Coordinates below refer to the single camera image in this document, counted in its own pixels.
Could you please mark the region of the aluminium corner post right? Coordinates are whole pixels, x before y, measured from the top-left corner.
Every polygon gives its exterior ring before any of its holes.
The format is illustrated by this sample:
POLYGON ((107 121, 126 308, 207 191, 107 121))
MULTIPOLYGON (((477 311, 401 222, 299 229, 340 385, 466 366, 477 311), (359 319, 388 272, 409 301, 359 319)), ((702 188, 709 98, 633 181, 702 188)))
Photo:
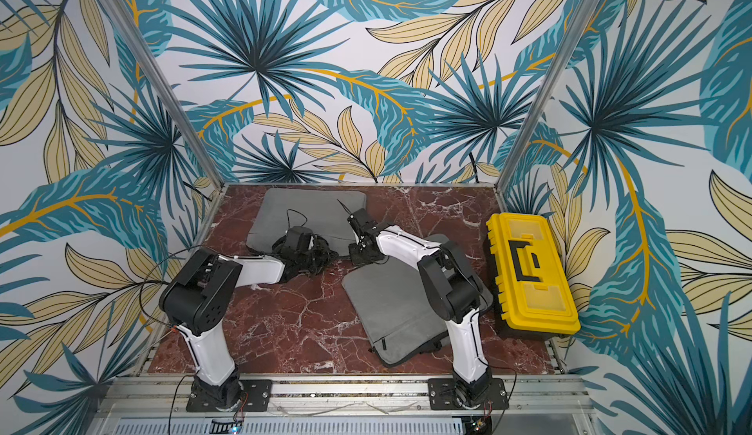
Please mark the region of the aluminium corner post right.
POLYGON ((505 191, 511 184, 517 165, 524 158, 526 147, 534 134, 535 127, 542 113, 544 113, 544 107, 546 107, 546 103, 550 99, 554 86, 558 78, 564 73, 577 44, 588 26, 591 15, 597 9, 598 2, 599 0, 581 0, 575 8, 572 23, 562 35, 550 67, 542 80, 540 90, 526 115, 524 123, 521 125, 521 129, 517 132, 515 142, 505 160, 504 168, 501 170, 501 175, 495 188, 501 202, 503 201, 505 191))

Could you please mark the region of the aluminium corner post left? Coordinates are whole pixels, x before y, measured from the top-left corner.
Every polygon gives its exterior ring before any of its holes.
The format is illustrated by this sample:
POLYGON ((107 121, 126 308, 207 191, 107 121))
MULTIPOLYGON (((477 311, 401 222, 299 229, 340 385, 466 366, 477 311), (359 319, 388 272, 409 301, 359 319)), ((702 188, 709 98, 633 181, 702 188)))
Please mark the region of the aluminium corner post left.
POLYGON ((172 117, 176 127, 182 134, 185 143, 192 150, 199 166, 216 190, 225 187, 222 176, 215 164, 201 144, 197 132, 193 129, 179 100, 168 83, 168 79, 161 71, 155 57, 146 43, 133 17, 129 16, 127 6, 123 0, 98 0, 105 12, 111 18, 114 28, 121 34, 125 44, 134 56, 135 62, 141 66, 144 76, 151 82, 168 114, 172 117))

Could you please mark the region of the aluminium corner post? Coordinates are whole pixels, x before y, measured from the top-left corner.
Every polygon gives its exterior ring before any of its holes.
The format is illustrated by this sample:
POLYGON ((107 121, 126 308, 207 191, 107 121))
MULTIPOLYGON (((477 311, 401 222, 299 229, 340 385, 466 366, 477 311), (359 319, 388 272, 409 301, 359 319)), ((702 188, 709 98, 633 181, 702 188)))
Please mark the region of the aluminium corner post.
POLYGON ((540 90, 526 115, 524 123, 521 125, 521 129, 517 132, 515 142, 505 160, 504 168, 501 170, 501 175, 495 188, 501 202, 503 201, 505 191, 511 184, 517 165, 524 158, 526 147, 534 134, 535 127, 542 113, 544 113, 544 107, 546 107, 546 103, 550 99, 554 86, 558 78, 564 73, 577 44, 588 26, 591 15, 597 9, 598 2, 599 0, 581 0, 575 8, 572 23, 562 35, 550 67, 542 80, 540 90))
POLYGON ((168 114, 172 117, 176 127, 182 134, 185 143, 192 150, 199 166, 216 190, 225 187, 222 176, 215 164, 201 144, 197 132, 193 129, 179 100, 168 83, 168 79, 161 71, 155 57, 146 43, 133 17, 129 16, 127 6, 123 0, 98 0, 105 12, 111 18, 114 28, 121 34, 125 44, 134 56, 135 62, 141 66, 144 76, 151 82, 168 114))

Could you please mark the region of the grey zippered laptop bag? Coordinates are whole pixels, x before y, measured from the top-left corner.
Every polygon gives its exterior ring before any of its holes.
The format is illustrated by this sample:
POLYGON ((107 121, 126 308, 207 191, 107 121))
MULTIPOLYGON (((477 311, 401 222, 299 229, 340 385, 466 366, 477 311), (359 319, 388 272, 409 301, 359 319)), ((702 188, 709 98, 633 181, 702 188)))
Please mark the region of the grey zippered laptop bag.
POLYGON ((273 188, 266 192, 246 244, 270 253, 272 245, 290 227, 303 225, 327 241, 339 256, 349 254, 356 235, 348 223, 349 212, 366 207, 366 194, 356 190, 273 188))

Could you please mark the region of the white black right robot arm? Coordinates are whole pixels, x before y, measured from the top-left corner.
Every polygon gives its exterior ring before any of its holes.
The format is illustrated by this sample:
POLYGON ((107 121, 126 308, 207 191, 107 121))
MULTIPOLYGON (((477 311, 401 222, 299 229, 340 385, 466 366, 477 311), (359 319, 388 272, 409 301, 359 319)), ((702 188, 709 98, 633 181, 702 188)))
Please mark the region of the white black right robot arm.
POLYGON ((405 232, 391 223, 378 223, 365 209, 348 212, 356 235, 349 246, 357 264, 386 257, 418 270, 432 310, 446 322, 454 353, 454 394, 465 407, 474 407, 491 388, 493 372, 484 355, 479 317, 490 305, 483 281, 459 246, 434 242, 405 232))

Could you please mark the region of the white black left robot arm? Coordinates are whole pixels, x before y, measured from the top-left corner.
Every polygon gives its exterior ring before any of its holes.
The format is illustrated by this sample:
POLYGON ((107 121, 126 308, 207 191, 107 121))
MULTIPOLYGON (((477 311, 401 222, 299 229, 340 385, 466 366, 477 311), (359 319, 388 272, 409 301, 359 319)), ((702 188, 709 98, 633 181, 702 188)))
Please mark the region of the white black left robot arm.
POLYGON ((224 389, 237 378, 222 323, 236 289, 280 284, 300 274, 321 274, 339 258, 321 236, 294 227, 269 254, 225 255, 199 246, 160 297, 159 307, 186 341, 197 374, 210 389, 224 389))

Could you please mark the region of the aluminium front rail frame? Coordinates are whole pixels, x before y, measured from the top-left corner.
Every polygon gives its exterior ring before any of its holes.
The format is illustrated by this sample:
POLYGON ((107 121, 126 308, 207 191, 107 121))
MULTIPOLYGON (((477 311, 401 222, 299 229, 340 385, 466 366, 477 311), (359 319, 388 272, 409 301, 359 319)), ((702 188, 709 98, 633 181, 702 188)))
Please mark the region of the aluminium front rail frame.
POLYGON ((247 376, 240 411, 201 403, 176 375, 127 377, 109 390, 89 434, 602 434, 582 378, 503 375, 489 403, 450 404, 430 375, 247 376))

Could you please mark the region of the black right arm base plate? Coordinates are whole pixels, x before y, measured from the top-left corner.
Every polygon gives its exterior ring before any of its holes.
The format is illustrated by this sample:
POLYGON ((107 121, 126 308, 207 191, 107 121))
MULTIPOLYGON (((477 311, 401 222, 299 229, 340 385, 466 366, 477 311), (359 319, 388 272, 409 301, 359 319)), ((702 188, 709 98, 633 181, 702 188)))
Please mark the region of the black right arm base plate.
POLYGON ((431 378, 427 385, 432 411, 497 411, 509 408, 508 392, 498 378, 470 385, 454 378, 431 378))

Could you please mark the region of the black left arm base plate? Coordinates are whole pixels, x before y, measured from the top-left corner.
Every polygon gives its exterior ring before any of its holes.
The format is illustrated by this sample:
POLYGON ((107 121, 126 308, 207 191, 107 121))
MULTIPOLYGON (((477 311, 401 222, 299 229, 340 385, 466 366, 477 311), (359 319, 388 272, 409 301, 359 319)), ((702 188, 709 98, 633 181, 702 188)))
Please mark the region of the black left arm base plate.
POLYGON ((272 381, 269 379, 229 379, 211 386, 199 378, 191 385, 188 413, 265 413, 272 381))

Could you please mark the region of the yellow black toolbox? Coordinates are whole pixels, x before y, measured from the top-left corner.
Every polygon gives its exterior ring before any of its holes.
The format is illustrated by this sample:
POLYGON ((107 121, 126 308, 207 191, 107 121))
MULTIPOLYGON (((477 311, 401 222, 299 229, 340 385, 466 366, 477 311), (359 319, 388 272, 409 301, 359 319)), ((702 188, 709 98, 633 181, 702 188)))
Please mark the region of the yellow black toolbox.
POLYGON ((581 330, 579 312, 548 221, 502 213, 487 221, 497 276, 497 334, 548 340, 581 330))

